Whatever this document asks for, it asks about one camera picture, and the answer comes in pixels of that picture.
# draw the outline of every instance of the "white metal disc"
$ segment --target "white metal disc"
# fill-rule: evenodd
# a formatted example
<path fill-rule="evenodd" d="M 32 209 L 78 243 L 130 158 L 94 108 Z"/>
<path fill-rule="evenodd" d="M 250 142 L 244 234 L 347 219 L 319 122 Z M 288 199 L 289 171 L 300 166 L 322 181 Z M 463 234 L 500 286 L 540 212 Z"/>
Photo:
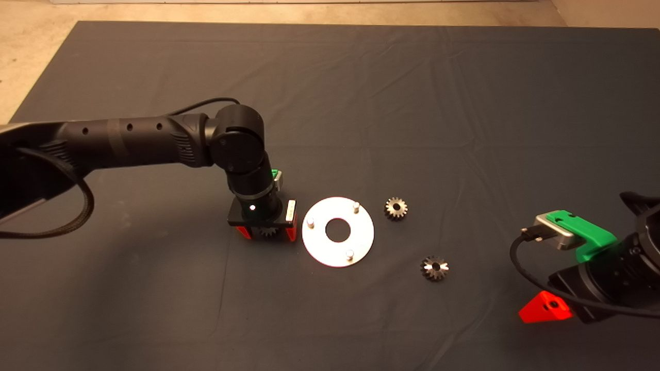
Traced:
<path fill-rule="evenodd" d="M 325 233 L 325 226 L 333 219 L 341 219 L 350 227 L 350 234 L 343 242 L 332 241 Z M 319 262 L 330 267 L 348 267 L 369 252 L 374 242 L 374 222 L 359 203 L 345 197 L 329 197 L 317 202 L 305 215 L 302 241 Z"/>

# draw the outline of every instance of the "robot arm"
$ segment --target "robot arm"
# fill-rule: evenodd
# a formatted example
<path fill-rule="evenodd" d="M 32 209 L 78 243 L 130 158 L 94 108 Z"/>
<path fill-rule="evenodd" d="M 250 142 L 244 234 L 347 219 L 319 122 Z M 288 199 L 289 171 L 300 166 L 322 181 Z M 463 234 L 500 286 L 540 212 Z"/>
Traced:
<path fill-rule="evenodd" d="M 253 236 L 252 227 L 295 227 L 295 201 L 287 202 L 285 209 L 278 198 L 281 172 L 271 169 L 263 119 L 248 106 L 229 105 L 214 118 L 174 114 L 0 129 L 0 192 L 7 195 L 0 204 L 0 221 L 76 184 L 43 158 L 26 156 L 27 150 L 56 158 L 80 179 L 103 168 L 173 162 L 194 168 L 217 165 L 226 172 L 235 195 L 229 222 L 246 238 Z M 295 230 L 288 232 L 291 237 Z"/>
<path fill-rule="evenodd" d="M 635 232 L 621 241 L 567 211 L 541 214 L 534 226 L 523 229 L 511 245 L 511 260 L 544 290 L 520 311 L 523 321 L 563 320 L 572 313 L 584 323 L 615 314 L 660 318 L 660 312 L 636 309 L 660 303 L 660 198 L 626 192 L 621 199 L 637 218 Z M 551 274 L 546 285 L 518 261 L 518 245 L 529 241 L 575 248 L 578 264 Z"/>

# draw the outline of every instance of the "gear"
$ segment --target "gear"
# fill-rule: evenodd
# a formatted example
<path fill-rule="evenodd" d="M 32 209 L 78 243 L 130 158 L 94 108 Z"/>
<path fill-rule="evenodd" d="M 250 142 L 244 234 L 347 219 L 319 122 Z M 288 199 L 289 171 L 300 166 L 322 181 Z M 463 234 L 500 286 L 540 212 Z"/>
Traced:
<path fill-rule="evenodd" d="M 280 231 L 280 229 L 276 228 L 274 226 L 259 228 L 259 234 L 262 235 L 265 238 L 271 238 L 271 237 L 275 236 L 279 231 Z"/>
<path fill-rule="evenodd" d="M 391 220 L 401 220 L 408 213 L 408 205 L 398 197 L 392 197 L 385 203 L 385 216 Z"/>
<path fill-rule="evenodd" d="M 449 273 L 449 264 L 437 256 L 427 256 L 420 267 L 422 275 L 429 281 L 440 281 Z"/>

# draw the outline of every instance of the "disc center hole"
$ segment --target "disc center hole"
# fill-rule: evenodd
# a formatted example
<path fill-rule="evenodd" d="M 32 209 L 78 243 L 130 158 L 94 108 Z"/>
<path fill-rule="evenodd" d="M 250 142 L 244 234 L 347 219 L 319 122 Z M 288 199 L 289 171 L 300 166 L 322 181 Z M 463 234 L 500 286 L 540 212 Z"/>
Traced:
<path fill-rule="evenodd" d="M 333 219 L 326 224 L 325 234 L 334 242 L 344 242 L 350 236 L 350 226 L 343 219 Z"/>

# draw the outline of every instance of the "green 3d-printed part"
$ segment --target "green 3d-printed part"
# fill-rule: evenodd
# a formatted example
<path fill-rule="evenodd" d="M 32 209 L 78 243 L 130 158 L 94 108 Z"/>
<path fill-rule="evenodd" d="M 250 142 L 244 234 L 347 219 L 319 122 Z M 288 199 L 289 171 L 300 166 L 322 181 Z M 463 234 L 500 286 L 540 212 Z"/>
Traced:
<path fill-rule="evenodd" d="M 580 263 L 589 261 L 594 255 L 617 241 L 614 234 L 566 210 L 549 213 L 547 219 L 576 236 L 584 238 L 586 243 L 576 249 L 576 258 Z"/>

